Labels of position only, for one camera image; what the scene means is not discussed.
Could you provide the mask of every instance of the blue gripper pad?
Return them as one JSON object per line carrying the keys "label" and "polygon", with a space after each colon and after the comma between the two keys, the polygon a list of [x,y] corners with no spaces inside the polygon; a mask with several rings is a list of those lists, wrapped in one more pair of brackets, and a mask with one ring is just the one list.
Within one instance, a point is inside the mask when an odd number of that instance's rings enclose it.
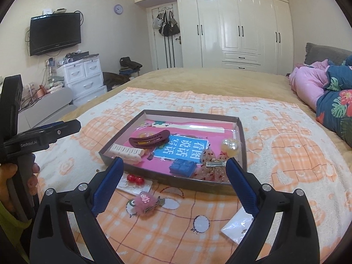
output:
{"label": "blue gripper pad", "polygon": [[124,162],[116,158],[109,166],[110,170],[93,195],[92,213],[95,217],[105,211],[108,203],[124,174]]}
{"label": "blue gripper pad", "polygon": [[259,213],[257,195],[244,177],[242,168],[233,158],[226,162],[226,175],[246,213],[256,218]]}

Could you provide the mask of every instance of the red flower print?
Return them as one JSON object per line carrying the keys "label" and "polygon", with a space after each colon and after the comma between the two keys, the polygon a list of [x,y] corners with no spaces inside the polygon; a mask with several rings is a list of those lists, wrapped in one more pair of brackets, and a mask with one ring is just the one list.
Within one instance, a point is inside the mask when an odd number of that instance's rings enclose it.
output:
{"label": "red flower print", "polygon": [[322,125],[323,125],[323,121],[324,121],[324,115],[325,115],[325,112],[323,111],[322,113],[320,113],[319,117],[316,118],[316,120]]}
{"label": "red flower print", "polygon": [[347,106],[346,115],[347,117],[352,117],[352,104]]}
{"label": "red flower print", "polygon": [[341,96],[341,105],[350,104],[352,102],[352,90],[351,89],[342,90],[340,92],[340,96]]}

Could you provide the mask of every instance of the wardrobe drawer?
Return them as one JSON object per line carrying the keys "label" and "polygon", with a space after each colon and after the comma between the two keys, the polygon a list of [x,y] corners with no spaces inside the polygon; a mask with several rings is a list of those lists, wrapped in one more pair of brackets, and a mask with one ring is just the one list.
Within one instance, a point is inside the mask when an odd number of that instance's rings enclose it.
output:
{"label": "wardrobe drawer", "polygon": [[246,64],[246,63],[240,63],[240,62],[223,61],[222,67],[223,68],[230,68],[230,69],[261,71],[261,66],[258,64]]}
{"label": "wardrobe drawer", "polygon": [[71,83],[86,77],[83,63],[73,64],[64,68],[64,76],[66,83]]}
{"label": "wardrobe drawer", "polygon": [[108,92],[108,90],[106,89],[106,86],[104,85],[102,87],[99,87],[96,90],[88,92],[87,94],[75,99],[73,101],[73,105],[81,106],[81,105],[86,104],[87,102],[89,102],[93,99],[96,99],[97,97],[103,95],[106,92]]}
{"label": "wardrobe drawer", "polygon": [[86,70],[86,76],[94,75],[98,72],[101,72],[99,58],[90,59],[88,61],[85,61],[83,64],[84,69]]}
{"label": "wardrobe drawer", "polygon": [[260,64],[260,56],[250,53],[222,52],[222,61],[236,61],[251,64]]}
{"label": "wardrobe drawer", "polygon": [[98,74],[88,76],[82,80],[71,82],[68,84],[68,87],[71,88],[73,92],[73,99],[75,99],[81,95],[84,95],[94,89],[103,86],[103,83],[103,73],[100,72]]}

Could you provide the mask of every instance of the white chest of drawers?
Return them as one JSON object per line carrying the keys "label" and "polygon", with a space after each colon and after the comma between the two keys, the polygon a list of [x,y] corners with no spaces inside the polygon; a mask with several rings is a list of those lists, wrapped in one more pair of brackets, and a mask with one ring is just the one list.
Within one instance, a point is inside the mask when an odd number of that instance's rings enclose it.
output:
{"label": "white chest of drawers", "polygon": [[57,69],[57,75],[65,78],[65,87],[73,92],[73,104],[81,106],[107,92],[99,57],[81,59]]}

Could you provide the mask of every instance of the hand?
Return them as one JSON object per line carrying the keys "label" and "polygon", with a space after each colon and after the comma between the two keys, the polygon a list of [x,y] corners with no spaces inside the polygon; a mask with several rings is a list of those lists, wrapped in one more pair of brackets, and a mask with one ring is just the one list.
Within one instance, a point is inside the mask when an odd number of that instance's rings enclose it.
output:
{"label": "hand", "polygon": [[[34,163],[32,167],[32,171],[34,174],[39,173],[40,167],[38,164]],[[15,212],[15,207],[12,204],[12,201],[10,199],[10,195],[8,193],[8,189],[6,186],[6,181],[10,178],[12,178],[15,173],[17,172],[17,165],[14,164],[3,164],[0,165],[0,201],[3,204],[3,206],[11,213]],[[36,195],[38,192],[38,189],[36,185],[38,184],[38,179],[35,175],[32,175],[28,181],[27,181],[27,186],[29,188],[29,193],[31,195]]]}

